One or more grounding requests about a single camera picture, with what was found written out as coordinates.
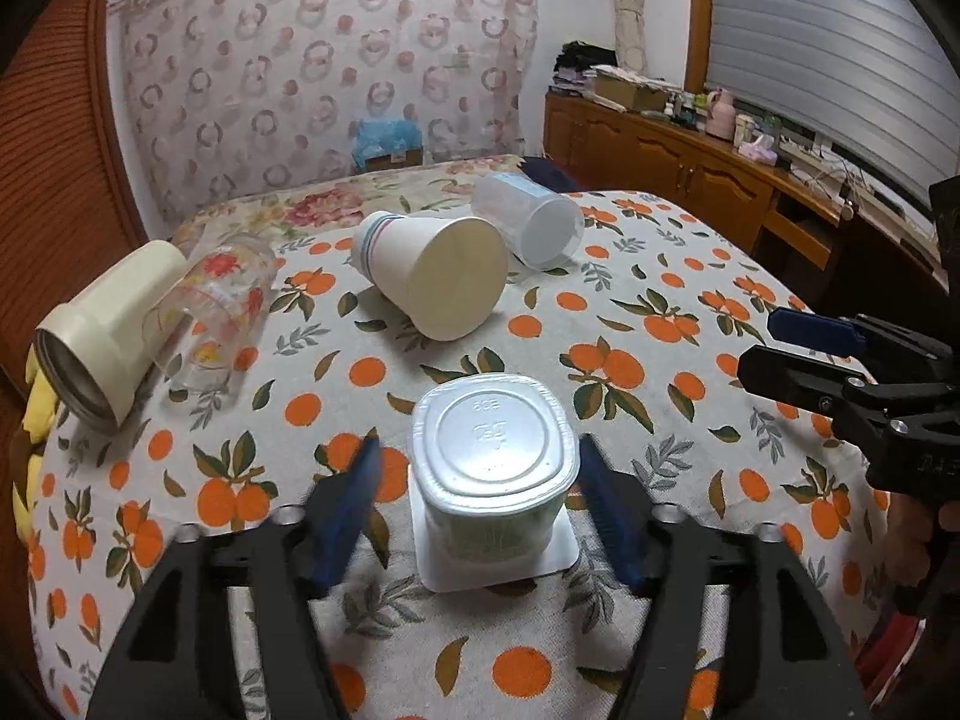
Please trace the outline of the right hand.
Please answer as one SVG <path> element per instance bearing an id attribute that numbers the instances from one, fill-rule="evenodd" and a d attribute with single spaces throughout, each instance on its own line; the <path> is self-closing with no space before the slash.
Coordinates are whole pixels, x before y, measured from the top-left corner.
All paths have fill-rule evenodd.
<path id="1" fill-rule="evenodd" d="M 937 515 L 910 496 L 890 494 L 887 533 L 884 536 L 884 564 L 893 582 L 916 587 L 931 568 L 929 545 L 934 527 L 958 532 L 958 502 L 942 505 Z"/>

